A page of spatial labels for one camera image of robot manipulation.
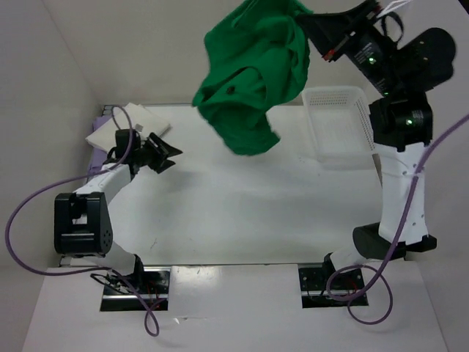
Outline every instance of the white surface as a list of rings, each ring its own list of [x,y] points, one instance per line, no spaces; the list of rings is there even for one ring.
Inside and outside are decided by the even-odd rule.
[[[435,136],[469,112],[469,15],[457,0],[416,0],[405,17],[405,43],[431,26],[450,32],[457,43],[454,77],[428,92]],[[469,345],[469,304],[459,293],[469,291],[461,280],[469,267],[469,126],[435,151],[426,168],[426,224],[438,248],[419,256],[422,276],[451,352]],[[448,290],[458,282],[457,290]]]
[[[373,153],[368,101],[361,88],[316,87],[301,95],[321,162]]]
[[[392,263],[385,275],[394,311],[362,326],[345,308],[302,309],[296,265],[173,267],[157,338],[144,331],[144,312],[99,312],[103,289],[88,274],[47,278],[23,352],[446,351],[417,265]],[[384,286],[368,297],[370,307],[353,309],[378,318],[388,306]]]
[[[322,261],[380,219],[371,156],[365,169],[323,169],[301,106],[271,110],[282,140],[251,158],[231,154],[191,107],[149,109],[184,153],[161,175],[141,169],[109,207],[114,240],[147,265]]]
[[[44,2],[101,103],[190,103],[208,71],[205,34],[242,0]],[[341,12],[362,0],[302,2]],[[307,87],[365,82],[351,62],[328,64],[311,46]]]
[[[142,139],[147,139],[152,132],[161,136],[169,128],[168,121],[152,114],[143,106],[129,103],[125,106],[125,111],[132,117],[132,127],[141,134]],[[129,122],[122,110],[114,109],[114,119],[120,128],[129,128]],[[108,153],[116,145],[117,130],[116,123],[111,119],[87,136],[86,141],[93,147]]]
[[[99,109],[41,1],[0,1],[0,225],[23,198],[86,167],[84,138]],[[60,191],[70,191],[61,187]],[[30,202],[12,227],[18,255],[37,268],[53,254],[53,198]],[[0,350],[19,352],[43,282],[0,243]]]
[[[395,147],[376,144],[383,174],[383,213],[380,237],[392,242],[404,213],[413,178],[418,176],[416,192],[399,241],[407,245],[422,241],[428,235],[425,220],[425,171],[416,174],[416,168],[426,151],[424,143],[405,147],[399,153]]]

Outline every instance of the green towel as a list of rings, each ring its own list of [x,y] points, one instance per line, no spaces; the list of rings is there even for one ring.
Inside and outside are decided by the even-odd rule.
[[[308,78],[309,47],[296,0],[246,0],[204,39],[210,72],[193,106],[238,155],[267,152],[279,137],[265,114],[295,99]]]

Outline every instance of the folded white cloth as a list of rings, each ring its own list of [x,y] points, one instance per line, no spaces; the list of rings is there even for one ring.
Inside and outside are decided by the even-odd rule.
[[[152,132],[157,136],[161,136],[171,127],[168,121],[146,110],[143,106],[129,103],[125,107],[125,111],[132,120],[132,127],[141,134],[142,139],[148,138]],[[114,108],[114,113],[114,118],[120,128],[128,128],[129,124],[122,110]],[[116,145],[116,131],[117,126],[114,121],[110,119],[95,132],[87,136],[86,141],[95,148],[109,152],[109,150]]]

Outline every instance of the white wall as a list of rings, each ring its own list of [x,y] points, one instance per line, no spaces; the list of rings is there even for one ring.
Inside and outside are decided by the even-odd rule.
[[[0,224],[28,194],[83,172],[84,137],[99,112],[48,11],[39,0],[0,1]],[[52,191],[13,226],[20,257],[38,268],[54,262]],[[43,278],[26,273],[0,244],[1,350],[21,350]]]
[[[241,2],[45,0],[101,103],[190,103],[208,70],[205,33]],[[303,0],[316,12],[361,2]],[[313,49],[308,85],[331,84],[365,80],[348,61],[327,64]]]
[[[457,0],[415,0],[405,16],[405,40],[429,27],[450,32],[458,45],[452,80],[428,93],[435,137],[469,113],[469,15]],[[369,97],[375,90],[367,88]],[[451,352],[467,351],[469,305],[469,126],[454,134],[430,158],[426,179],[426,221],[438,248],[416,256]]]

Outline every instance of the cable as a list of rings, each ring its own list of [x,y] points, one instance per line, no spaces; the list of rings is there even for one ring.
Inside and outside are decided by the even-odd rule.
[[[150,307],[148,307],[148,305],[145,303],[144,299],[141,297],[141,295],[139,294],[137,289],[135,289],[134,286],[132,286],[132,284],[129,283],[129,281],[123,275],[121,275],[121,273],[115,271],[113,268],[99,268],[99,267],[98,268],[81,269],[81,270],[76,270],[76,271],[68,271],[68,272],[65,272],[65,273],[48,273],[47,271],[37,270],[37,269],[32,268],[31,266],[27,265],[24,261],[22,261],[17,256],[17,254],[15,253],[15,250],[13,249],[12,244],[11,244],[10,232],[11,232],[12,223],[15,220],[15,217],[20,212],[20,210],[23,209],[23,207],[26,204],[28,204],[28,202],[30,202],[32,199],[34,199],[35,197],[39,196],[40,194],[42,194],[42,193],[44,193],[44,192],[46,192],[46,191],[48,191],[52,188],[55,188],[57,186],[61,186],[61,185],[64,185],[66,183],[70,183],[70,182],[74,182],[74,181],[78,181],[78,180],[83,180],[83,179],[86,179],[88,177],[94,177],[94,176],[102,175],[102,174],[105,174],[107,172],[110,172],[110,171],[116,169],[119,165],[122,165],[122,163],[127,158],[128,154],[130,152],[130,149],[133,145],[133,128],[132,128],[132,120],[130,119],[130,116],[127,113],[127,111],[122,106],[115,106],[115,107],[121,109],[122,112],[124,113],[125,117],[127,118],[127,121],[128,121],[128,124],[129,124],[129,130],[130,130],[129,144],[127,146],[127,149],[125,150],[125,153],[124,153],[123,157],[119,161],[117,161],[117,163],[115,165],[113,165],[112,167],[110,167],[107,170],[102,170],[102,171],[99,171],[99,172],[96,172],[96,173],[91,173],[91,174],[87,174],[87,175],[84,175],[84,176],[72,177],[72,178],[68,178],[66,180],[55,182],[55,183],[52,183],[49,186],[41,188],[38,191],[35,191],[33,194],[29,195],[27,198],[25,198],[25,200],[23,200],[16,207],[16,209],[14,209],[14,211],[12,212],[12,215],[10,215],[10,217],[8,218],[7,225],[5,226],[5,244],[7,246],[7,251],[8,251],[8,253],[10,253],[13,260],[20,267],[22,267],[23,269],[26,269],[27,271],[29,271],[33,274],[43,275],[43,276],[68,276],[68,275],[89,273],[91,271],[101,271],[101,270],[107,270],[107,271],[113,272],[121,281],[123,281],[130,288],[132,293],[136,296],[136,298],[139,300],[141,305],[147,311],[147,314],[145,315],[145,322],[144,322],[145,330],[149,335],[151,335],[153,337],[156,337],[160,334],[160,326],[158,325],[158,320],[156,319],[155,314],[150,309]],[[153,323],[155,324],[155,327],[156,327],[156,332],[152,332],[152,331],[149,330],[148,317],[150,317],[153,320]]]
[[[115,284],[115,286],[113,286],[111,281],[110,281],[110,278],[108,278],[104,275],[92,273],[92,274],[89,275],[89,277],[91,277],[93,280],[95,280],[98,284],[100,284],[104,287],[107,287],[109,290],[112,290],[115,293],[118,293],[120,295],[122,295],[122,294],[127,295],[128,294],[128,290],[126,290],[126,292],[119,290],[119,287],[116,284]]]
[[[117,129],[118,129],[118,130],[121,130],[119,124],[117,123],[116,115],[114,115],[114,107],[119,107],[119,106],[113,106],[113,107],[111,108],[111,119],[114,121],[114,124],[116,125]]]
[[[391,243],[391,246],[389,247],[388,253],[386,254],[383,262],[381,263],[380,267],[378,269],[375,269],[371,266],[368,265],[351,265],[347,266],[345,268],[337,270],[334,274],[332,274],[329,277],[328,282],[326,283],[326,291],[328,292],[328,295],[334,299],[335,301],[340,301],[340,302],[347,302],[347,309],[352,316],[353,319],[358,321],[359,323],[365,324],[365,325],[377,325],[379,323],[382,323],[384,320],[386,320],[389,315],[391,314],[391,311],[393,309],[393,304],[394,304],[394,297],[393,293],[391,290],[391,287],[389,286],[388,281],[385,279],[383,276],[384,269],[386,268],[387,264],[391,261],[392,255],[394,253],[394,250],[396,249],[397,245],[399,244],[399,238],[401,237],[402,230],[404,229],[405,222],[407,220],[407,216],[409,215],[410,211],[410,206],[412,205],[413,197],[416,192],[417,188],[417,182],[418,182],[418,174],[420,174],[424,170],[425,163],[428,161],[429,157],[431,154],[435,151],[435,149],[445,140],[447,139],[450,135],[452,135],[453,132],[455,132],[457,129],[459,129],[462,125],[467,123],[469,121],[469,114],[463,117],[461,120],[456,122],[454,125],[452,125],[448,130],[446,130],[440,137],[438,137],[433,143],[431,143],[430,146],[425,150],[425,153],[422,155],[420,161],[417,164],[416,167],[416,174],[412,178],[412,183],[410,184],[410,189],[409,189],[409,196],[407,197],[407,201],[404,206],[404,211],[402,212],[402,217],[399,222],[399,226],[397,227],[396,235],[394,236],[393,242]],[[349,296],[337,296],[332,294],[331,292],[331,286],[332,282],[334,279],[340,275],[341,273],[345,271],[350,271],[350,270],[355,270],[355,269],[362,269],[366,268],[369,270],[372,270],[375,272],[375,275],[372,277],[372,279],[368,282],[368,284],[365,285],[364,288],[359,290],[356,293],[353,293],[352,295]],[[351,303],[356,300],[357,298],[360,298],[365,295],[365,293],[374,286],[376,281],[378,279],[382,279],[384,282],[384,285],[386,286],[386,290],[388,291],[389,294],[389,308],[388,311],[384,314],[384,316],[381,319],[378,319],[376,321],[363,321],[359,318],[357,318],[353,313],[352,310],[350,309]]]

